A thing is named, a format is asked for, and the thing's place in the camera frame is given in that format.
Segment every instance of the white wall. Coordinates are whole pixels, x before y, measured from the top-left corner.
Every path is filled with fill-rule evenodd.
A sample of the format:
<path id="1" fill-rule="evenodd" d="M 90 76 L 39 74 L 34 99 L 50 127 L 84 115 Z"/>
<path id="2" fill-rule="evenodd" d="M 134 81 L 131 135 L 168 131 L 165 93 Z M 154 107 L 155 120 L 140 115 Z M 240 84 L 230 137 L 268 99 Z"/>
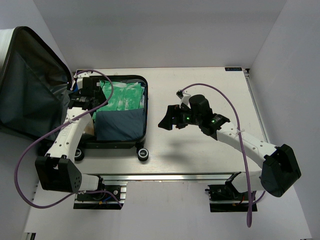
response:
<path id="1" fill-rule="evenodd" d="M 320 1 L 288 0 L 250 77 L 270 139 L 296 154 L 302 177 L 294 187 L 314 239 L 320 239 L 319 64 Z"/>
<path id="2" fill-rule="evenodd" d="M 71 70 L 250 68 L 286 0 L 34 0 Z"/>
<path id="3" fill-rule="evenodd" d="M 0 29 L 17 26 L 32 28 L 64 61 L 54 38 L 32 0 L 2 0 L 0 4 Z M 0 233 L 1 239 L 21 238 L 29 206 L 20 198 L 14 185 L 14 168 L 20 154 L 31 141 L 0 133 Z M 25 195 L 31 199 L 37 182 L 35 150 L 23 160 L 19 182 Z"/>

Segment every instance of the suitcase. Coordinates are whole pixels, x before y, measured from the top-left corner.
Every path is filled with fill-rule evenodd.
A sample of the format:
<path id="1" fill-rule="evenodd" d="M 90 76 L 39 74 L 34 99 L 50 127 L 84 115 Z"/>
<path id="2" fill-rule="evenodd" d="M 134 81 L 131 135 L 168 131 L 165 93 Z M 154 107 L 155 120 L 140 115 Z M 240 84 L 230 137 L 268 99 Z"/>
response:
<path id="1" fill-rule="evenodd" d="M 108 76 L 113 83 L 138 83 L 144 87 L 143 116 L 134 119 L 143 126 L 133 139 L 101 140 L 83 137 L 75 160 L 84 157 L 84 149 L 129 149 L 136 147 L 140 161 L 148 159 L 144 148 L 148 117 L 148 83 L 138 75 Z M 90 76 L 102 80 L 102 76 Z M 61 125 L 66 118 L 73 78 L 67 66 L 29 27 L 0 30 L 0 131 L 36 140 Z M 39 155 L 44 155 L 58 132 L 41 141 Z"/>

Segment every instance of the black label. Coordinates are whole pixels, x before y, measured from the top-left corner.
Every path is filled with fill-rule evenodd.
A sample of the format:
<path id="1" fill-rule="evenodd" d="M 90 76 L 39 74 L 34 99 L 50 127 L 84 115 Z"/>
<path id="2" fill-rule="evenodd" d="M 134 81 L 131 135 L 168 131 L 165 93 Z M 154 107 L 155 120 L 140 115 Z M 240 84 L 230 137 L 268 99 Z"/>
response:
<path id="1" fill-rule="evenodd" d="M 230 72 L 230 71 L 242 71 L 242 68 L 241 67 L 225 67 L 224 68 L 227 72 Z"/>

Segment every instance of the table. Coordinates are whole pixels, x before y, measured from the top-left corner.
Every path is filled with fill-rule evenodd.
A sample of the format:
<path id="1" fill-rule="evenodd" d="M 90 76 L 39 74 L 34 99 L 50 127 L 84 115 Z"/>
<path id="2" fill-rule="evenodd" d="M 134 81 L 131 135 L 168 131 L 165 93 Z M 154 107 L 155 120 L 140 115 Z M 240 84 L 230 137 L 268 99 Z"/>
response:
<path id="1" fill-rule="evenodd" d="M 263 139 L 259 121 L 242 71 L 226 72 L 222 67 L 103 69 L 107 75 L 141 75 L 149 85 L 149 108 L 145 147 L 149 160 L 141 163 L 135 149 L 87 150 L 76 166 L 87 174 L 207 174 L 244 170 L 240 152 L 205 136 L 198 127 L 166 131 L 158 123 L 167 105 L 178 104 L 176 92 L 192 83 L 206 83 L 220 89 L 238 111 L 241 128 Z M 188 93 L 203 94 L 215 113 L 236 122 L 231 107 L 218 93 L 203 86 Z M 248 160 L 251 171 L 259 167 Z M 122 210 L 73 209 L 74 198 L 49 208 L 31 208 L 26 233 L 35 240 L 106 239 L 306 239 L 310 232 L 295 189 L 283 197 L 267 194 L 253 213 L 251 228 L 246 213 L 210 213 L 206 182 L 134 181 L 127 185 Z M 62 192 L 37 188 L 34 203 L 45 205 L 65 196 Z"/>

